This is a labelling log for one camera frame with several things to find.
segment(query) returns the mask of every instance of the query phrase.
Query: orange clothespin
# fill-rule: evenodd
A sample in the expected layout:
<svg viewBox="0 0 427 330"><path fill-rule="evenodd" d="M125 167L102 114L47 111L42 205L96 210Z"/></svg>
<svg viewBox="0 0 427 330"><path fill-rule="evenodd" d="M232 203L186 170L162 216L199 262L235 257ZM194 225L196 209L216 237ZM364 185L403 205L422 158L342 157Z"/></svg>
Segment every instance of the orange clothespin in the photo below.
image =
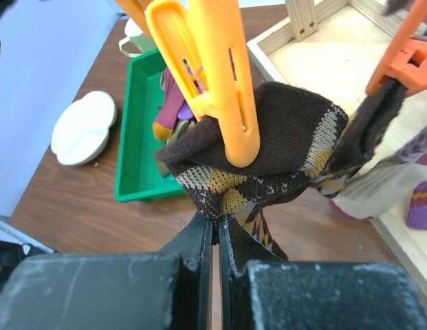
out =
<svg viewBox="0 0 427 330"><path fill-rule="evenodd" d="M388 78L398 79L406 88L406 97L427 89L427 38L412 34L427 16L427 0L417 0L387 47L366 86L373 95ZM419 66L410 64L415 61Z"/></svg>
<svg viewBox="0 0 427 330"><path fill-rule="evenodd" d="M216 118L228 161L250 165L260 137L237 0L154 0L146 21L196 119Z"/></svg>
<svg viewBox="0 0 427 330"><path fill-rule="evenodd" d="M147 26L146 16L144 15L144 11L147 6L153 0L116 0L116 3L126 12L135 24L145 33L147 36L151 37L151 33L149 32L149 27Z"/></svg>

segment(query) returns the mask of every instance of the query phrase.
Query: green tray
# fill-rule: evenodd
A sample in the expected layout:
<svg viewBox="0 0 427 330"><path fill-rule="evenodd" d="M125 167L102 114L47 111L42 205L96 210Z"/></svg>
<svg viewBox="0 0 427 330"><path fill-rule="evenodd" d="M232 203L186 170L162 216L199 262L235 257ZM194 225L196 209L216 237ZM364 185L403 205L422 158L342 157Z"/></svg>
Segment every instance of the green tray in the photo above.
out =
<svg viewBox="0 0 427 330"><path fill-rule="evenodd" d="M118 201L149 202L185 193L172 175L160 175L152 156L163 145L153 137L152 123L164 101L160 77L165 69L158 50L129 63L116 175Z"/></svg>

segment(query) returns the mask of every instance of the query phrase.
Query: brown wooden surface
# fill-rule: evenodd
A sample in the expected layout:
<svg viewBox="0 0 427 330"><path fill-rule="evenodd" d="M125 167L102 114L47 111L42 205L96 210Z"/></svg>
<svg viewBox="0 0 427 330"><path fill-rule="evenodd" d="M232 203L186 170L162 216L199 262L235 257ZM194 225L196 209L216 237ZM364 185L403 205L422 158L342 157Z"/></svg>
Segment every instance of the brown wooden surface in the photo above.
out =
<svg viewBox="0 0 427 330"><path fill-rule="evenodd" d="M242 9L248 39L287 15L283 5ZM93 90L110 93L118 108L105 151L78 167L60 165L50 149L34 174L10 220L16 228L59 252L156 251L191 219L195 207L187 197L153 203L119 203L114 180L129 59L118 50L124 24L118 21L77 98ZM253 83L263 77L252 67ZM332 215L327 200L308 190L291 203L265 211L279 245L295 261L379 261L398 263L370 223ZM220 329L219 275L215 264L213 329Z"/></svg>

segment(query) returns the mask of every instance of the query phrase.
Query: white mug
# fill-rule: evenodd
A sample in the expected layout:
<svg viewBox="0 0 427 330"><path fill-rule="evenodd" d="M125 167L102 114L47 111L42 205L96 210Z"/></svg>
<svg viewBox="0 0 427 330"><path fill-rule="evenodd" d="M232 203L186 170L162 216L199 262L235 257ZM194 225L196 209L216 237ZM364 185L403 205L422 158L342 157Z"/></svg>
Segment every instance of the white mug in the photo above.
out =
<svg viewBox="0 0 427 330"><path fill-rule="evenodd" d="M151 50L157 49L155 42L149 36L143 33L143 31L138 27L137 24L135 24L132 19L127 21L126 26L124 27L124 34L126 34L126 37L118 42L118 47L120 48L120 51L128 57L134 58L141 54L150 52ZM124 50L123 46L127 43L134 44L141 52L131 53Z"/></svg>

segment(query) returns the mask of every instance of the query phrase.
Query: light blue surface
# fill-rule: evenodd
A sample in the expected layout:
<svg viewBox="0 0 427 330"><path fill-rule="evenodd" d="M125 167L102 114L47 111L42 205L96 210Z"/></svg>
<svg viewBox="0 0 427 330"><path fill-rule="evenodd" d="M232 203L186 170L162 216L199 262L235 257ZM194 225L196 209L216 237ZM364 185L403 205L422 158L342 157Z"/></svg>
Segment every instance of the light blue surface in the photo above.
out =
<svg viewBox="0 0 427 330"><path fill-rule="evenodd" d="M120 12L113 0L18 0L0 20L0 215L14 211Z"/></svg>

